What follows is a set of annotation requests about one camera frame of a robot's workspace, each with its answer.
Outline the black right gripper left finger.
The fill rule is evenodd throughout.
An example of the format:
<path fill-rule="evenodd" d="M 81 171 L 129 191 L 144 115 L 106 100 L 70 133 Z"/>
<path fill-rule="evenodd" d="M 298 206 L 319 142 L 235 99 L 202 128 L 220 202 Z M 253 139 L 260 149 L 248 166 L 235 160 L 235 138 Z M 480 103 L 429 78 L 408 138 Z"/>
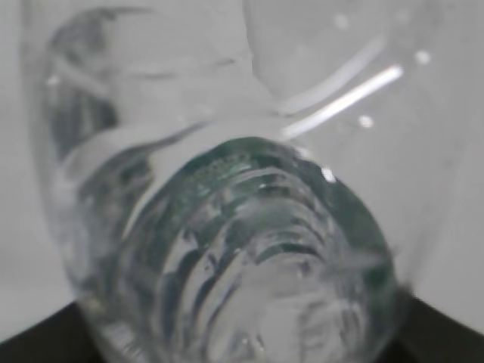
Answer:
<path fill-rule="evenodd" d="M 101 362 L 79 307 L 71 303 L 60 311 L 1 343 L 1 361 L 7 363 Z"/>

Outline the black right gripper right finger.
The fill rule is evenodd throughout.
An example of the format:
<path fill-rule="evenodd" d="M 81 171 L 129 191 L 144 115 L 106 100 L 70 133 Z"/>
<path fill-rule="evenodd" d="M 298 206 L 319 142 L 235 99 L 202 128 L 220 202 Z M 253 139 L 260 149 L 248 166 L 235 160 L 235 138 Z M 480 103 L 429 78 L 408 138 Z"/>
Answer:
<path fill-rule="evenodd" d="M 482 362 L 483 335 L 405 291 L 402 322 L 389 346 L 390 362 Z"/>

